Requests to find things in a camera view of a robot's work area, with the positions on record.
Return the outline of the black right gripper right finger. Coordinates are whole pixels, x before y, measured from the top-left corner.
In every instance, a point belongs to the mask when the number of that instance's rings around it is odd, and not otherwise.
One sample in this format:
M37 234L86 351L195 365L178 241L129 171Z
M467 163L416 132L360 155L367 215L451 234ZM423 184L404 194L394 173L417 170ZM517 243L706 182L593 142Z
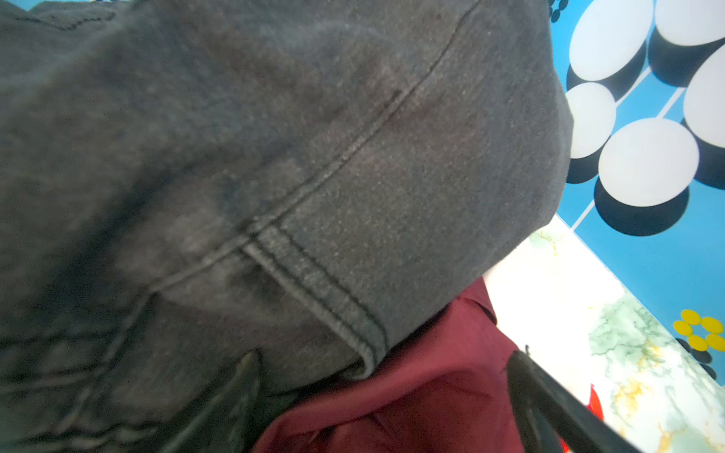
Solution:
M524 451L636 453L527 354L517 351L506 365L509 398Z

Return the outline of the maroon button shirt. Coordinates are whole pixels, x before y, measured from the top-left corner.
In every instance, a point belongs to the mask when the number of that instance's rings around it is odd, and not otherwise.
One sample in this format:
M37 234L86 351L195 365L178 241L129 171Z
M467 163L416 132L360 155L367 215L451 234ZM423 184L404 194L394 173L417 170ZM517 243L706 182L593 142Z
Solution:
M482 279L368 379L312 396L278 417L256 452L521 452L506 364Z

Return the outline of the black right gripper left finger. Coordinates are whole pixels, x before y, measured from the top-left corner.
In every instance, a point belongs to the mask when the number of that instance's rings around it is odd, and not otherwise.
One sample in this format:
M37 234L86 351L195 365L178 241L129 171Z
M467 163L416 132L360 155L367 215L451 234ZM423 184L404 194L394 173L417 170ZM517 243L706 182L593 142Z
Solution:
M157 431L153 452L243 452L261 390L261 359L245 354Z

